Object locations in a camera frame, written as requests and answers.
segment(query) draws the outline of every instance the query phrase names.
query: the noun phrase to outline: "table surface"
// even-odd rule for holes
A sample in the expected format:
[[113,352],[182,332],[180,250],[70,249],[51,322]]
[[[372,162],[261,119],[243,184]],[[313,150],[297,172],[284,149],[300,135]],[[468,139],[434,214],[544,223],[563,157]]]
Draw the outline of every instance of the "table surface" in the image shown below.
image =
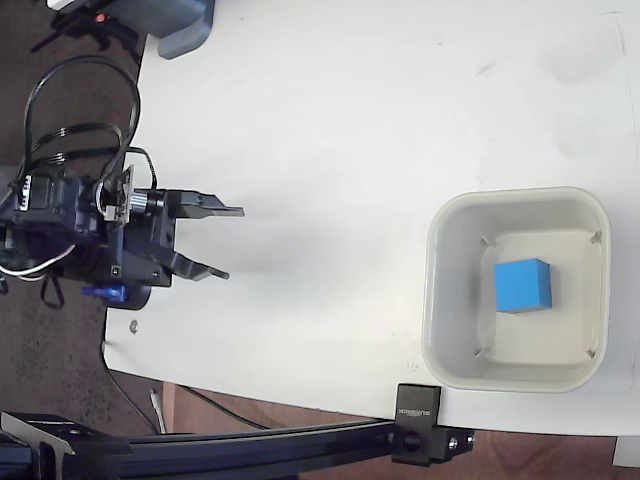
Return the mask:
[[393,418],[398,383],[438,383],[421,326],[440,206],[575,185],[612,227],[600,370],[567,394],[446,389],[439,421],[640,434],[639,21],[631,0],[218,0],[197,51],[166,61],[150,39],[134,143],[162,187],[247,217],[179,222],[177,249],[231,278],[109,311],[109,366]]

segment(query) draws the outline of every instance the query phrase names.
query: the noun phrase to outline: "floor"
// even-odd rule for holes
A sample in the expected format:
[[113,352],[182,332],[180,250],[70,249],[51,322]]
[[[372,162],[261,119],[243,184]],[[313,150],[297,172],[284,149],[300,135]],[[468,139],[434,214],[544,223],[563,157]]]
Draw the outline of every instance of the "floor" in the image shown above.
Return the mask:
[[[97,53],[89,38],[61,38],[36,54],[30,48],[44,38],[53,13],[45,0],[0,1],[0,166],[21,158],[24,103],[40,76],[59,61]],[[114,46],[105,55],[137,66]],[[81,121],[126,124],[130,100],[116,77],[102,70],[70,70],[45,89],[36,108],[37,133]],[[10,295],[0,297],[0,411],[50,412],[107,433],[147,433],[140,418],[110,383],[99,361],[105,309],[79,294],[79,284],[63,285],[66,306],[55,312],[41,304],[39,285],[10,282]],[[159,382],[116,373],[134,400],[153,415],[148,392]],[[220,394],[221,403],[247,417],[273,426],[330,423],[343,415],[268,404]],[[166,410],[175,431],[234,432],[242,424],[224,416],[175,386],[165,392]],[[474,479],[627,479],[640,471],[611,466],[615,440],[603,437],[560,437],[479,432],[471,455],[429,469],[378,459],[307,474],[309,479],[474,478]]]
[[[53,16],[45,0],[0,1],[0,166],[6,168],[21,159],[24,105],[39,78],[66,58],[97,53],[93,39],[61,38],[31,54],[31,47],[50,33]],[[105,53],[137,72],[118,43]],[[126,125],[130,108],[119,78],[104,69],[76,67],[43,90],[35,108],[34,134],[83,121]],[[40,302],[38,284],[10,279],[9,288],[10,294],[0,297],[0,411],[56,413],[107,433],[147,433],[102,369],[98,355],[106,311],[101,303],[80,295],[74,282],[63,284],[62,311]],[[153,415],[149,388],[161,384],[116,376]]]

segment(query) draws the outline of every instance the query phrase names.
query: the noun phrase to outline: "black cable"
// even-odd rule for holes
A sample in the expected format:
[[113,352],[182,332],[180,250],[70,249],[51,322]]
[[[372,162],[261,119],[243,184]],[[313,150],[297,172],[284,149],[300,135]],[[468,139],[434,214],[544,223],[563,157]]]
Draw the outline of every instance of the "black cable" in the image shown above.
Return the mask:
[[[58,152],[46,157],[39,157],[32,160],[34,168],[46,167],[49,165],[62,165],[65,162],[71,162],[74,160],[88,159],[93,157],[104,157],[107,155],[113,155],[117,152],[118,147],[100,147],[100,148],[84,148],[81,150],[70,150],[67,152]],[[151,156],[147,151],[140,147],[129,147],[127,153],[139,153],[144,155],[149,165],[149,171],[151,172],[151,189],[158,188],[158,177],[156,176],[156,169],[153,166]]]
[[112,133],[118,140],[118,147],[122,145],[122,130],[113,123],[79,123],[77,125],[71,125],[68,127],[58,128],[53,132],[49,132],[41,136],[32,146],[31,153],[35,153],[40,148],[44,147],[48,143],[58,140],[60,138],[69,137],[72,135],[78,135],[81,133],[89,132],[101,132],[106,131]]
[[117,380],[115,379],[115,377],[111,373],[111,370],[109,370],[109,366],[107,365],[107,361],[104,359],[104,352],[103,352],[104,344],[105,344],[106,338],[107,338],[106,336],[107,336],[107,321],[105,319],[104,325],[102,326],[102,342],[100,343],[100,350],[98,352],[98,356],[100,357],[100,361],[102,362],[102,366],[104,367],[104,371],[107,373],[107,376],[111,380],[111,383],[113,383],[114,387],[116,387],[116,389],[124,397],[124,399],[127,401],[127,403],[129,405],[131,405],[131,408],[133,408],[135,410],[135,412],[142,417],[142,419],[145,421],[145,423],[149,426],[149,428],[153,431],[153,433],[155,435],[160,435],[160,430],[158,430],[158,428],[155,426],[155,424],[140,409],[140,407],[138,407],[138,405],[136,405],[136,403],[133,400],[131,400],[131,397],[129,397],[129,395],[127,395],[127,392],[125,392],[122,389],[120,384],[117,382]]
[[258,430],[269,430],[269,427],[266,427],[258,422],[254,422],[253,420],[249,420],[248,418],[245,418],[241,415],[238,415],[235,412],[232,412],[231,410],[229,410],[228,408],[223,407],[222,405],[220,405],[218,402],[216,402],[215,400],[212,400],[211,398],[207,397],[206,395],[201,394],[200,392],[198,392],[197,390],[194,390],[191,387],[186,387],[184,385],[178,385],[180,388],[182,388],[183,390],[186,390],[187,392],[189,392],[192,395],[195,395],[196,397],[198,397],[200,400],[203,400],[205,402],[207,402],[209,405],[211,405],[212,407],[217,408],[218,410],[220,410],[222,413],[229,415],[231,418],[234,418],[236,420],[238,420],[241,423],[244,423],[246,425],[249,425],[251,427],[257,428]]
[[151,171],[151,190],[155,190],[158,188],[158,177],[156,177],[156,169],[153,168],[153,162],[151,161],[151,157],[147,153],[144,148],[140,147],[129,147],[127,148],[127,153],[139,153],[140,155],[144,155],[144,158],[147,159],[147,164],[149,165],[149,170]]
[[64,70],[67,67],[79,64],[99,64],[104,65],[106,67],[111,68],[115,72],[117,72],[127,83],[129,89],[131,90],[131,94],[133,96],[133,107],[131,109],[131,117],[129,119],[129,131],[127,135],[124,137],[120,148],[118,149],[116,155],[111,159],[111,161],[107,164],[107,168],[104,169],[102,176],[99,181],[96,183],[96,189],[98,185],[104,183],[104,181],[111,175],[114,168],[118,166],[121,162],[124,161],[124,154],[131,145],[131,141],[133,136],[138,128],[138,122],[140,120],[140,92],[138,91],[138,86],[136,85],[135,79],[120,67],[113,60],[100,57],[97,55],[85,55],[80,57],[70,58],[65,60],[62,63],[59,63],[51,70],[49,70],[38,82],[38,84],[34,87],[29,95],[27,100],[27,106],[25,108],[24,114],[24,158],[22,159],[22,164],[20,166],[20,170],[18,171],[18,175],[16,176],[12,188],[14,192],[19,193],[19,188],[24,182],[25,176],[29,173],[32,167],[32,132],[31,132],[31,123],[33,117],[33,104],[37,99],[40,91],[44,87],[44,85],[51,80],[56,74],[60,71]]

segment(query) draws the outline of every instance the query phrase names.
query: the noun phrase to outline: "blue cube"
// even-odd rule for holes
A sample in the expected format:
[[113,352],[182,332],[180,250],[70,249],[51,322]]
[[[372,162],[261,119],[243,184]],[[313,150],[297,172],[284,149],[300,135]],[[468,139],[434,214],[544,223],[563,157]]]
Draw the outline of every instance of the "blue cube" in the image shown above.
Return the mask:
[[494,267],[499,312],[518,313],[551,308],[551,271],[538,260],[500,263]]

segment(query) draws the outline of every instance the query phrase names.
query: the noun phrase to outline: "plastic container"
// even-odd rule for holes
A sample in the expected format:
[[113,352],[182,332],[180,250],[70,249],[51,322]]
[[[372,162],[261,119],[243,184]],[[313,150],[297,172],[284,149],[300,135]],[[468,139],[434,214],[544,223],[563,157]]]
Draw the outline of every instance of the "plastic container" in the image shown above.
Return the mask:
[[[496,311],[494,265],[551,265],[553,308]],[[462,389],[567,392],[604,358],[611,228],[579,188],[470,193],[429,230],[422,351],[433,375]]]

